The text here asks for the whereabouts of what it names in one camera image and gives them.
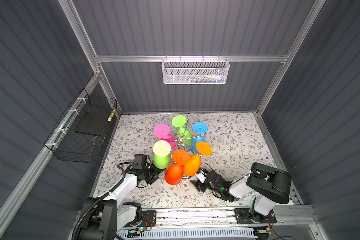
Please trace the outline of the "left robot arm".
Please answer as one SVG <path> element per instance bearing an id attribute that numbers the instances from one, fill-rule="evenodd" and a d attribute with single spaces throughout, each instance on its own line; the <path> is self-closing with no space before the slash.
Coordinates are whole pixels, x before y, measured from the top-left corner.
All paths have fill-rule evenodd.
<path id="1" fill-rule="evenodd" d="M 135 168 L 129 162 L 127 169 L 122 168 L 124 164 L 117 165 L 122 171 L 122 177 L 113 187 L 103 195 L 85 201 L 80 218 L 73 228 L 72 240 L 121 240 L 118 236 L 121 228 L 130 223 L 141 223 L 141 204 L 126 202 L 125 198 L 140 182 L 149 185 L 158 180 L 162 170 L 153 163 Z"/>

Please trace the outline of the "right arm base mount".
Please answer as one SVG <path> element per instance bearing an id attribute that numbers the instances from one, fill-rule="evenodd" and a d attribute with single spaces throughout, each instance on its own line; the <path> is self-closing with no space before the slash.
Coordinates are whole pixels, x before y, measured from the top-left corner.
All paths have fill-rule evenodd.
<path id="1" fill-rule="evenodd" d="M 275 224 L 277 218 L 273 210 L 267 215 L 257 213 L 252 208 L 235 208 L 235 218 L 238 224 Z"/>

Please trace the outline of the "orange wine glass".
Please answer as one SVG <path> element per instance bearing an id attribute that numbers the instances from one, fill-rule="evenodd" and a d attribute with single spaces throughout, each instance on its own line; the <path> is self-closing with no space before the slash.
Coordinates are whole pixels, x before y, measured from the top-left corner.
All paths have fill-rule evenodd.
<path id="1" fill-rule="evenodd" d="M 202 160 L 201 156 L 210 156 L 212 154 L 211 146 L 203 141 L 196 143 L 198 154 L 190 155 L 190 161 L 184 165 L 184 175 L 188 177 L 194 176 L 200 169 Z"/>

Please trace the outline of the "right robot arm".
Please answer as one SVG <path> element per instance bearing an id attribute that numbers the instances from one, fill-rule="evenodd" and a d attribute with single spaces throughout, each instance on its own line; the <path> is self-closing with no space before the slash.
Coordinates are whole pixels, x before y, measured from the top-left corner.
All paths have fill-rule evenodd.
<path id="1" fill-rule="evenodd" d="M 247 213 L 253 222 L 275 222 L 273 207 L 286 205 L 290 201 L 292 177 L 287 171 L 274 167 L 253 163 L 250 171 L 235 181 L 226 181 L 216 171 L 199 169 L 197 180 L 191 180 L 199 192 L 209 189 L 218 199 L 236 202 L 243 196 L 256 192 L 258 195 Z"/>

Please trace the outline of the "chrome wine glass rack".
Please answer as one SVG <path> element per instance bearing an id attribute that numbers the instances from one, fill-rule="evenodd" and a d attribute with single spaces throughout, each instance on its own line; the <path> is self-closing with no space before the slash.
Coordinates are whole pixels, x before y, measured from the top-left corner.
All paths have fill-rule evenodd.
<path id="1" fill-rule="evenodd" d="M 190 154 L 190 162 L 184 165 L 183 179 L 195 176 L 202 164 L 202 154 L 197 149 L 197 144 L 205 142 L 205 138 L 204 133 L 200 132 L 200 128 L 203 129 L 203 127 L 197 125 L 196 129 L 199 130 L 196 131 L 197 135 L 193 137 L 188 128 L 185 126 L 179 127 L 175 139 L 170 141 L 170 143 L 177 144 L 177 149 L 183 149 Z"/>

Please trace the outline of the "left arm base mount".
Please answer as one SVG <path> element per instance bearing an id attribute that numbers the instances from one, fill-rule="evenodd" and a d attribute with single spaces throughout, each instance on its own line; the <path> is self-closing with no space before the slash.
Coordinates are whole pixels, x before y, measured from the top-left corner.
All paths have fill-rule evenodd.
<path id="1" fill-rule="evenodd" d="M 126 224 L 126 227 L 137 228 L 137 227 L 155 227 L 157 219 L 157 211 L 142 211 L 141 216 L 137 221 L 132 221 Z"/>

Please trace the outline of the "red wine glass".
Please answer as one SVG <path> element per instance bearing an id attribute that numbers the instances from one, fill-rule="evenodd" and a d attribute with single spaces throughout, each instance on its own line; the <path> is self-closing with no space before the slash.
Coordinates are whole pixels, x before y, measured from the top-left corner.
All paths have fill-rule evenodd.
<path id="1" fill-rule="evenodd" d="M 165 180 L 169 185 L 177 185 L 183 179 L 185 165 L 190 162 L 191 156 L 185 150 L 175 150 L 172 154 L 174 161 L 167 169 Z"/>

